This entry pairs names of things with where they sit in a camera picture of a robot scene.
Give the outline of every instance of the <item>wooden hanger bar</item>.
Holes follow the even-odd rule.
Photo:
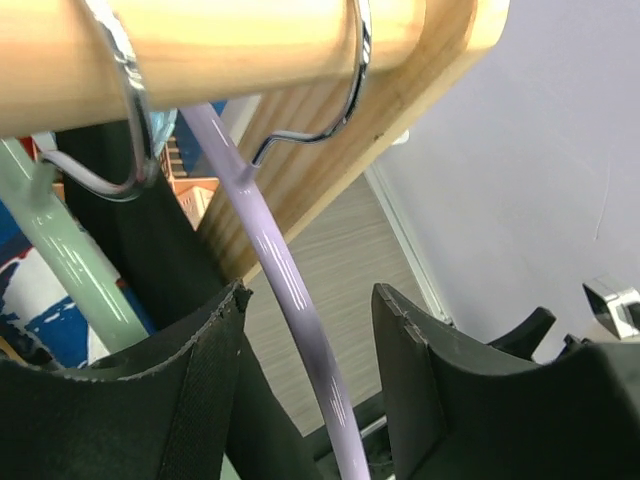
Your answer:
[[[369,78],[359,107],[342,132],[317,145],[272,147],[257,183],[287,241],[495,45],[508,6],[508,0],[426,0],[415,12],[424,19],[416,49],[402,65]],[[372,58],[378,54],[374,46]],[[251,159],[276,129],[315,132],[324,128],[343,105],[347,87],[345,81],[325,81],[263,95],[240,142],[240,153]],[[428,161],[438,159],[425,158]],[[259,271],[256,255],[222,189],[214,196],[200,231],[229,278],[249,281]]]
[[[418,43],[425,0],[370,0],[374,71]],[[351,0],[110,0],[155,110],[351,75]],[[0,0],[0,137],[126,118],[78,0]]]

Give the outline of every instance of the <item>chrome hook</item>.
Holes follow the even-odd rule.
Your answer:
[[[40,160],[54,164],[80,185],[96,195],[111,201],[129,201],[138,197],[142,188],[153,183],[159,170],[153,154],[150,109],[142,74],[133,46],[124,27],[106,0],[82,0],[100,36],[113,53],[118,77],[125,91],[125,101],[131,131],[135,163],[129,178],[122,184],[113,184],[96,175],[66,153],[49,150],[42,152]]]
[[[302,133],[288,130],[277,130],[269,135],[260,145],[251,165],[260,167],[267,154],[267,150],[278,140],[293,143],[319,143],[338,133],[347,124],[358,104],[369,63],[371,61],[371,7],[369,0],[354,0],[354,14],[356,18],[356,58],[351,89],[347,101],[336,119],[320,133]]]

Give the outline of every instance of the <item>lavender plastic hanger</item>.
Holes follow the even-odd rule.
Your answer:
[[[320,133],[276,131],[265,139],[251,163],[247,164],[210,104],[182,108],[180,111],[220,179],[258,254],[309,375],[341,477],[346,480],[369,480],[369,466],[353,407],[320,317],[282,233],[254,181],[268,148],[275,141],[321,142],[339,132],[355,111],[371,60],[372,35],[369,0],[354,0],[353,6],[356,56],[351,88],[340,115]]]

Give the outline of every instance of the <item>wooden floor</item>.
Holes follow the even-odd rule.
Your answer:
[[[358,178],[290,245],[354,404],[380,391],[370,299],[386,282],[420,306],[418,285],[376,197]],[[322,418],[275,297],[260,273],[249,285],[246,332],[271,386],[305,435]]]

